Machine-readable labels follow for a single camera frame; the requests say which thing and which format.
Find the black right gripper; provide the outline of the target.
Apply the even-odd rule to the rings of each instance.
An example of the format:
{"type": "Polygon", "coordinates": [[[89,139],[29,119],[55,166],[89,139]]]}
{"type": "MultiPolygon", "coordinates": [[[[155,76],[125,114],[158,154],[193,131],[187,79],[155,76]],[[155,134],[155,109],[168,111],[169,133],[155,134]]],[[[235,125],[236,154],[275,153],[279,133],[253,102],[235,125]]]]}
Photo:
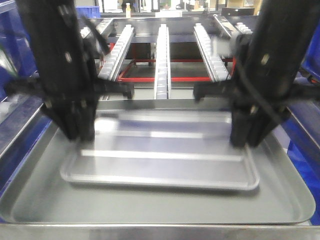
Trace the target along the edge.
{"type": "Polygon", "coordinates": [[[197,101],[229,99],[234,147],[257,147],[285,119],[288,104],[320,98],[318,87],[294,82],[319,21],[317,0],[264,1],[253,33],[236,38],[231,79],[195,85],[197,101]]]}

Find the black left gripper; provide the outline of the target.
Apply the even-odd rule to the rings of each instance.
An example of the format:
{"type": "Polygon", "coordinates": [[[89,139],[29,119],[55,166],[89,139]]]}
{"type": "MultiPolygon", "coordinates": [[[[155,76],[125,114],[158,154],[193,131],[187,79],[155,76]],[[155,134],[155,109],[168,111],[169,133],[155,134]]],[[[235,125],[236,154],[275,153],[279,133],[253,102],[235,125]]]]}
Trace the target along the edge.
{"type": "Polygon", "coordinates": [[[99,97],[120,94],[131,99],[133,87],[98,76],[92,45],[81,36],[72,0],[18,0],[16,6],[38,76],[16,76],[5,92],[42,99],[43,113],[69,140],[79,136],[91,141],[99,97]]]}

